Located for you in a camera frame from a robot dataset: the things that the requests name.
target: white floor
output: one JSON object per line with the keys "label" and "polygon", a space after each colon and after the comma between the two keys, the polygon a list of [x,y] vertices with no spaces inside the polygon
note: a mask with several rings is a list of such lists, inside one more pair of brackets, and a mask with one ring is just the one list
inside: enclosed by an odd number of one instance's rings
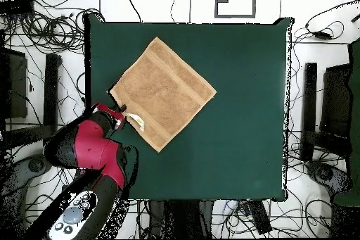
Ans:
{"label": "white floor", "polygon": [[[61,3],[64,0],[44,0],[49,5],[56,5]],[[279,17],[293,17],[295,19],[295,24],[292,27],[293,38],[298,35],[305,33],[304,29],[298,31],[296,34],[295,31],[303,28],[308,19],[313,15],[320,13],[326,9],[329,9],[335,5],[352,1],[352,0],[257,0],[256,1],[256,17],[253,19],[249,18],[229,18],[221,19],[214,18],[214,0],[176,0],[173,8],[173,0],[132,0],[134,6],[141,16],[141,20],[144,22],[172,22],[172,17],[175,22],[178,23],[264,23],[271,24]],[[129,0],[68,0],[64,4],[60,5],[59,9],[47,8],[46,10],[53,16],[65,15],[69,16],[71,13],[75,15],[79,12],[76,10],[71,10],[67,8],[97,8],[100,9],[101,13],[105,17],[106,21],[113,22],[122,22],[122,21],[133,21],[138,22],[139,18],[131,7]],[[46,13],[45,9],[39,4],[35,5],[35,9],[40,13]],[[318,89],[323,87],[322,73],[325,72],[327,67],[339,65],[349,62],[349,56],[347,52],[347,44],[353,42],[354,40],[360,37],[360,20],[358,22],[352,23],[351,19],[360,13],[359,4],[352,4],[350,6],[344,6],[342,8],[335,9],[323,15],[316,17],[309,26],[310,30],[321,30],[327,27],[334,21],[341,21],[345,27],[341,37],[330,40],[330,41],[319,41],[314,37],[306,38],[302,42],[294,46],[294,50],[299,59],[297,62],[292,52],[292,66],[293,70],[298,71],[297,74],[297,83],[295,77],[292,79],[292,88],[291,88],[291,99],[295,99],[302,95],[302,71],[304,69],[304,64],[307,62],[316,62],[318,63]],[[335,23],[331,26],[333,29],[334,35],[339,35],[341,33],[341,24]],[[35,47],[23,47],[24,44],[31,44],[29,39],[25,35],[21,35],[21,29],[18,29],[16,33],[11,37],[11,43],[8,42],[8,47],[11,46],[12,49],[22,51],[27,54],[28,59],[28,70],[32,73],[29,73],[29,78],[34,87],[34,91],[28,92],[27,97],[34,105],[34,108],[39,116],[39,119],[42,121],[44,110],[43,110],[43,93],[44,93],[44,84],[43,82],[36,77],[44,75],[45,68],[45,56],[40,53]],[[60,82],[63,85],[59,85],[59,99],[65,98],[66,100],[59,105],[60,115],[59,115],[59,124],[66,124],[71,120],[75,119],[83,109],[84,104],[80,100],[80,95],[77,93],[73,82],[76,82],[77,77],[84,72],[84,57],[81,54],[76,54],[70,51],[64,51],[60,53],[63,57],[63,65],[60,67]],[[84,78],[81,78],[79,81],[79,88],[84,91]],[[319,125],[320,116],[321,116],[321,99],[322,92],[318,92],[318,116],[317,116],[317,125]],[[294,107],[291,111],[294,127],[294,131],[300,130],[300,114],[302,107],[302,100],[297,99],[293,101]],[[21,128],[28,124],[37,124],[37,118],[32,110],[31,106],[28,106],[28,116],[25,119],[13,119],[11,128]],[[295,143],[296,138],[290,137],[290,144]],[[26,146],[25,148],[19,150],[15,156],[15,160],[20,160],[25,156],[30,156],[33,153],[41,152],[41,142]],[[339,167],[344,169],[343,163],[339,162]],[[270,201],[265,201],[264,204],[269,212],[271,219],[271,224],[273,227],[281,230],[287,230],[285,232],[272,231],[271,237],[280,237],[282,236],[298,236],[298,237],[313,237],[314,234],[309,230],[309,226],[305,222],[305,205],[314,200],[314,199],[323,199],[328,201],[328,195],[326,190],[323,187],[320,187],[318,184],[311,181],[306,174],[302,174],[303,170],[301,165],[298,165],[295,168],[290,168],[288,171],[288,188],[289,198],[287,201],[282,203],[274,203]],[[58,169],[52,168],[52,170],[32,181],[32,186],[37,185],[40,182],[49,182],[40,184],[39,186],[30,188],[27,195],[27,202],[34,202],[35,198],[41,194],[48,194],[51,197],[56,197],[61,191],[61,185],[67,183],[74,176],[74,172],[66,172],[67,180],[64,176],[61,177],[61,180],[58,176]],[[46,199],[45,196],[42,196],[37,200],[37,204],[30,208],[31,211],[27,213],[29,216],[28,220],[32,221],[36,219],[34,215],[38,215],[41,209],[47,207],[50,203],[50,199]],[[224,221],[226,215],[232,211],[232,207],[235,202],[229,202],[226,204],[226,201],[217,201],[214,206],[213,211],[213,224],[219,224]],[[120,230],[118,238],[127,239],[129,237],[134,238],[133,235],[136,232],[135,238],[139,237],[139,231],[136,230],[136,216],[137,216],[136,205],[130,208],[130,211],[125,219],[123,227]],[[320,221],[320,217],[325,217],[325,220],[330,223],[331,209],[322,202],[313,202],[309,206],[308,213],[317,218]],[[253,235],[250,232],[239,233],[243,230],[248,230],[248,227],[254,229],[251,222],[244,220],[244,223],[239,224],[239,221],[235,217],[232,217],[229,220],[229,224],[235,227],[230,228],[232,233],[230,234],[231,238],[252,238]],[[146,227],[148,224],[148,215],[142,214],[141,224],[143,227]],[[314,220],[310,220],[310,227],[315,235],[319,237],[327,237],[328,230],[321,225],[319,222],[315,223]],[[224,227],[221,234],[221,225],[212,225],[212,233],[215,237],[228,238],[229,231]],[[262,237],[254,232],[255,237]]]}

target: brown towel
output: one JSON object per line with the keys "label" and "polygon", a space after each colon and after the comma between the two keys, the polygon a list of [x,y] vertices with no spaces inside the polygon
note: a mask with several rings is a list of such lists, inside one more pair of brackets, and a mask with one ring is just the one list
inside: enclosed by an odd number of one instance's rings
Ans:
{"label": "brown towel", "polygon": [[129,115],[136,131],[160,152],[215,95],[216,91],[159,38],[110,90],[126,113],[138,115],[144,131]]}

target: towel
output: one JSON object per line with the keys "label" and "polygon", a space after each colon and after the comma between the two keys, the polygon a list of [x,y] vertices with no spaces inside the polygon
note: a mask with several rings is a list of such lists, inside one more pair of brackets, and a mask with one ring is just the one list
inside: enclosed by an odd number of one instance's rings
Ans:
{"label": "towel", "polygon": [[109,93],[126,104],[127,121],[160,152],[216,91],[156,37]]}

